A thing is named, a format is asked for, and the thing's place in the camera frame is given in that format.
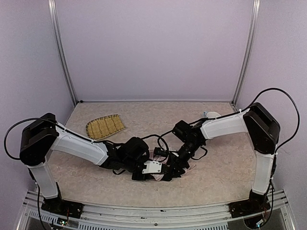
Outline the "pink folding umbrella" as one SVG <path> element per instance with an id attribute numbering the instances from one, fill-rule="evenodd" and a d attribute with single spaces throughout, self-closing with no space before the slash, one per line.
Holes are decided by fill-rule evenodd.
<path id="1" fill-rule="evenodd" d="M 167 160 L 169 159 L 169 156 L 174 155 L 173 152 L 170 153 L 169 156 L 167 157 L 161 157 L 161 156 L 155 156 L 154 155 L 154 150 L 150 150 L 150 159 L 153 161 L 158 161 L 161 162 L 162 164 L 167 165 Z M 184 174 L 187 174 L 189 172 L 191 172 L 192 170 L 194 170 L 196 168 L 196 165 L 190 165 L 190 167 L 188 169 L 186 169 Z M 155 179 L 156 181 L 165 181 L 165 174 L 151 174 L 153 176 L 153 179 Z"/>

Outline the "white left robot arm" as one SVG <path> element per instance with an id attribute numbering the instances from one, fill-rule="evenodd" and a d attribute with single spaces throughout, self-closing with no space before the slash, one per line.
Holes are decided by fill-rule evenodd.
<path id="1" fill-rule="evenodd" d="M 22 132 L 20 160 L 30 170 L 44 199 L 60 197 L 47 164 L 47 155 L 53 151 L 70 154 L 102 168 L 124 169 L 137 176 L 161 172 L 161 163 L 150 159 L 149 147 L 141 138 L 132 137 L 125 143 L 96 141 L 67 129 L 51 113 L 31 121 Z"/>

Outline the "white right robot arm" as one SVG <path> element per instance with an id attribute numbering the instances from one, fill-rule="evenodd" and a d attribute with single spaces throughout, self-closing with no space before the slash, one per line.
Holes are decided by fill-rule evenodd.
<path id="1" fill-rule="evenodd" d="M 228 115 L 207 112 L 194 124 L 183 120 L 175 124 L 171 133 L 183 143 L 175 160 L 182 168 L 188 167 L 188 161 L 208 141 L 234 135 L 248 136 L 256 158 L 249 198 L 264 198 L 274 174 L 280 129 L 277 120 L 260 103 Z"/>

